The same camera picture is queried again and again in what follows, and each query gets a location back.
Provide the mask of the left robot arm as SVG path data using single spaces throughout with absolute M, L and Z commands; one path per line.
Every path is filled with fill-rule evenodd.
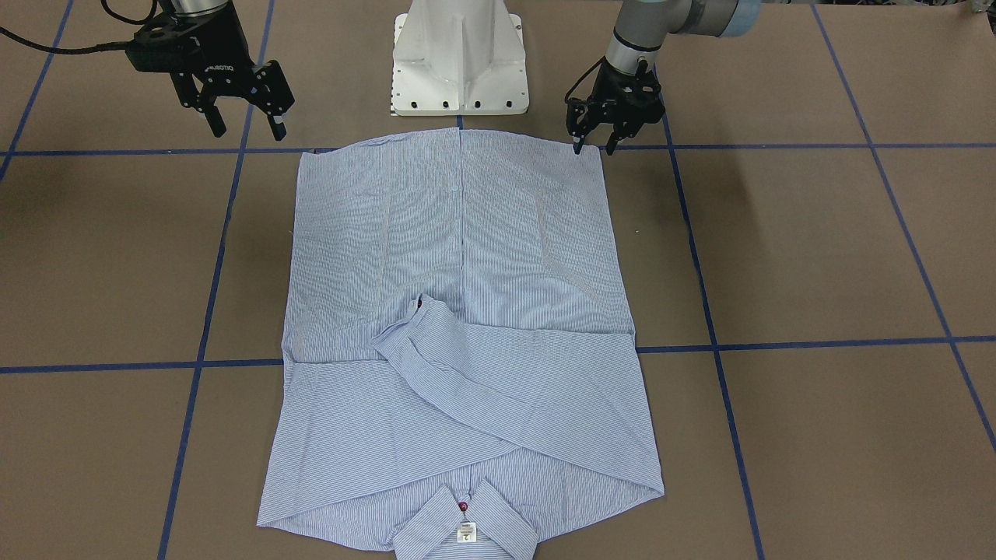
M 605 151 L 661 123 L 665 104 L 654 73 L 669 35 L 740 37 L 760 16 L 760 1 L 625 1 L 607 51 L 563 96 L 566 131 L 580 155 L 588 136 L 611 125 Z

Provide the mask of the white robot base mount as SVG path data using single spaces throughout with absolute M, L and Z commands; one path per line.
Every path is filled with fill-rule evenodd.
M 392 60 L 394 116 L 529 110 L 522 19 L 504 1 L 413 1 L 395 17 Z

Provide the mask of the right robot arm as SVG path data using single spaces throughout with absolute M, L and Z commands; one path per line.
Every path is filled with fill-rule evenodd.
M 214 137 L 226 124 L 216 106 L 219 98 L 246 100 L 267 118 L 275 141 L 287 135 L 284 116 L 295 98 L 276 60 L 257 64 L 249 52 L 231 1 L 163 1 L 125 47 L 140 73 L 170 76 L 182 107 L 196 110 Z

